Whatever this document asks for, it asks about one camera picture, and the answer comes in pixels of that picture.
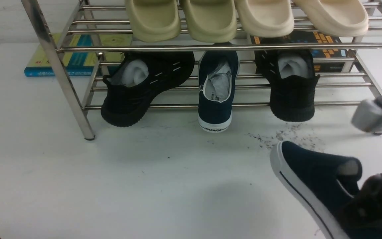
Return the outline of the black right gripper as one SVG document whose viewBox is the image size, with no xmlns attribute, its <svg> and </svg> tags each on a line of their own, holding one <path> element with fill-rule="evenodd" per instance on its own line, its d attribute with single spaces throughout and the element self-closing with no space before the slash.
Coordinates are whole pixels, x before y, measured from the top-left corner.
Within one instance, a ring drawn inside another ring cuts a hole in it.
<svg viewBox="0 0 382 239">
<path fill-rule="evenodd" d="M 382 173 L 364 182 L 359 193 L 338 212 L 345 229 L 382 229 Z"/>
</svg>

